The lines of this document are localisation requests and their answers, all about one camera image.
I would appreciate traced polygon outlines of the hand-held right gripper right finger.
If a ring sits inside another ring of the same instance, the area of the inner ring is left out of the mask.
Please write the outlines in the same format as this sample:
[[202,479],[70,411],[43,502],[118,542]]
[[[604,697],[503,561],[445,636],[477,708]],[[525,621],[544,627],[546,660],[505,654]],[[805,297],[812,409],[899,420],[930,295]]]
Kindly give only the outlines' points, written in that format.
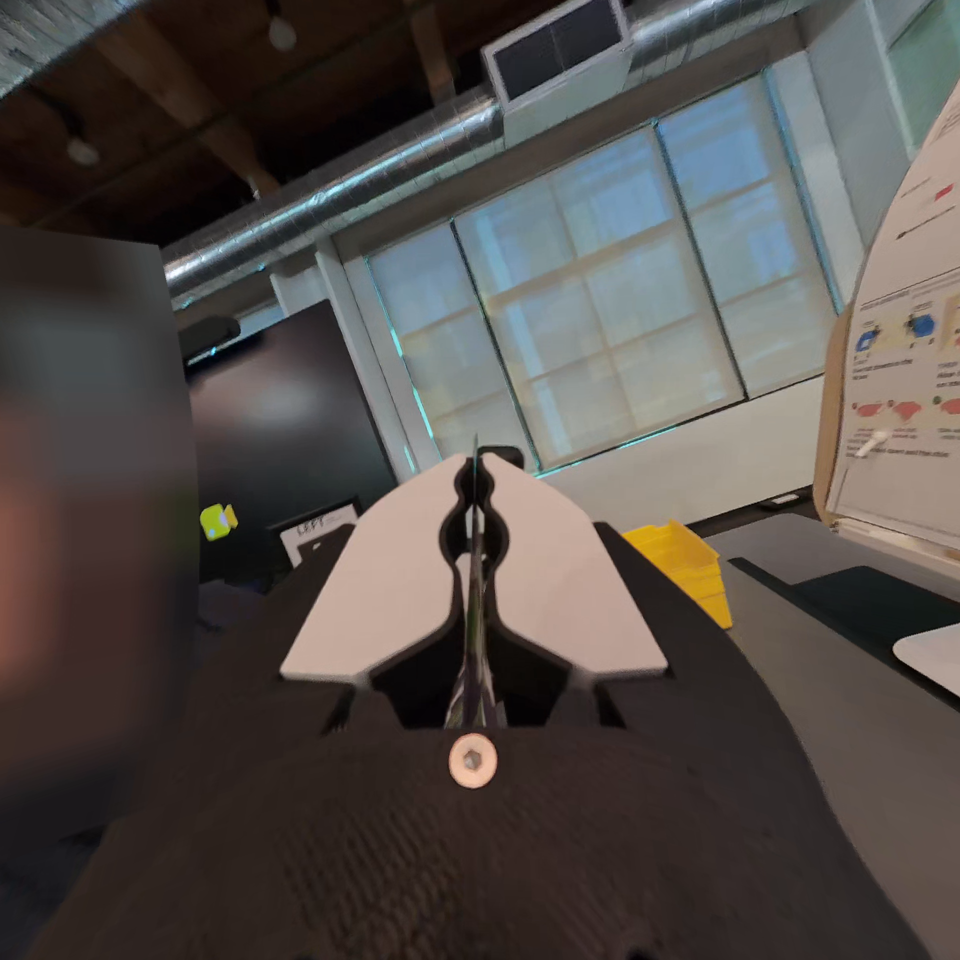
[[589,515],[493,452],[487,517],[503,553],[487,582],[490,626],[592,681],[661,677],[668,660]]

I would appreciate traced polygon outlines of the patterned origami paper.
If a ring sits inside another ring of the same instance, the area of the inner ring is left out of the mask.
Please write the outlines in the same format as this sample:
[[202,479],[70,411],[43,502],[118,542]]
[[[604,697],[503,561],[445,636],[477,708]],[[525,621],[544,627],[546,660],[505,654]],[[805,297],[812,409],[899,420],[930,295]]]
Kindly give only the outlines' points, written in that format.
[[444,719],[445,729],[476,730],[499,724],[493,672],[489,662],[486,619],[486,521],[479,494],[479,436],[473,439],[469,570],[464,618],[462,666]]

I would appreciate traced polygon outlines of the white air vent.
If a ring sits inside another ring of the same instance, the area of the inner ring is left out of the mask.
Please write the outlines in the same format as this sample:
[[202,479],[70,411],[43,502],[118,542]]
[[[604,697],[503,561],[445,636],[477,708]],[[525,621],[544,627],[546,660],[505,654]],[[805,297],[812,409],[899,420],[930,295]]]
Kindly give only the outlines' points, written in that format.
[[630,22],[619,1],[563,2],[482,49],[500,105],[526,105],[594,66],[623,64]]

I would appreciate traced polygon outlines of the silver air duct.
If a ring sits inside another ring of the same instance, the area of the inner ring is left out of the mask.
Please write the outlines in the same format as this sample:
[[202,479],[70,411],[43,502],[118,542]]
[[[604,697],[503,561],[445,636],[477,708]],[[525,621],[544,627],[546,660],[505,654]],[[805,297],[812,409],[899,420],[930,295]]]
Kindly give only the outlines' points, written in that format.
[[602,56],[514,101],[493,76],[163,251],[174,311],[466,173],[621,93],[808,9],[813,2],[640,2],[611,79]]
[[91,42],[145,1],[2,1],[1,98]]

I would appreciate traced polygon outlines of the yellow plastic bin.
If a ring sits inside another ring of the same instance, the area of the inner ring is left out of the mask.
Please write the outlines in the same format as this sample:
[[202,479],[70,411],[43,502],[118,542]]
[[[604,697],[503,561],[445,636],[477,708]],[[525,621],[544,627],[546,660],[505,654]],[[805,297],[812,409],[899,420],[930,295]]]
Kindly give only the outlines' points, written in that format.
[[671,519],[664,525],[626,532],[623,537],[722,629],[733,627],[719,555],[700,536]]

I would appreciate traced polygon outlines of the printed instruction sheet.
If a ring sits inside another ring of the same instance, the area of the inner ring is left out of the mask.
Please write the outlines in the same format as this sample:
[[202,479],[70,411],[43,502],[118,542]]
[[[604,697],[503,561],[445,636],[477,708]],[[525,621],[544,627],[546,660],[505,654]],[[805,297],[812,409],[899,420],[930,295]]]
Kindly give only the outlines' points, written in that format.
[[828,508],[958,547],[958,86],[866,258],[844,373]]

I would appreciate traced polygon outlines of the framed marker sign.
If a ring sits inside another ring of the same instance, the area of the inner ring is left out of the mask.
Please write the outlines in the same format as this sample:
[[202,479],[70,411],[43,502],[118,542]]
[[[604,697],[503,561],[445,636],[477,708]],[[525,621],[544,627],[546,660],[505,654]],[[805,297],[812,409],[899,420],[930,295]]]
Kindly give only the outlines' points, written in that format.
[[357,497],[317,510],[307,511],[270,527],[279,541],[292,570],[319,548],[332,531],[354,526],[362,514]]

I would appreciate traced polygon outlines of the dark flat pad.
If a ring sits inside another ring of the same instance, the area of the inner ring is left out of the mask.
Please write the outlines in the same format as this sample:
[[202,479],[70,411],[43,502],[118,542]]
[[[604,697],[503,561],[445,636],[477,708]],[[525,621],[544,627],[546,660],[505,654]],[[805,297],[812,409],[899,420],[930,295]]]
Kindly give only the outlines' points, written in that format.
[[895,656],[896,642],[959,622],[957,602],[869,566],[791,584],[747,558],[730,564],[902,675],[911,669]]

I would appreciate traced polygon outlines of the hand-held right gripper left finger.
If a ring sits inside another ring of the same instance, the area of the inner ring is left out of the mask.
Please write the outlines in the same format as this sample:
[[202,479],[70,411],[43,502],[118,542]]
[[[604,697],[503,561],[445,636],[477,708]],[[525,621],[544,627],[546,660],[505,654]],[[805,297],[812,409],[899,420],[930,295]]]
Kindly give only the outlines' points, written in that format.
[[461,666],[472,465],[456,454],[364,513],[282,661],[284,680],[372,685],[420,656]]

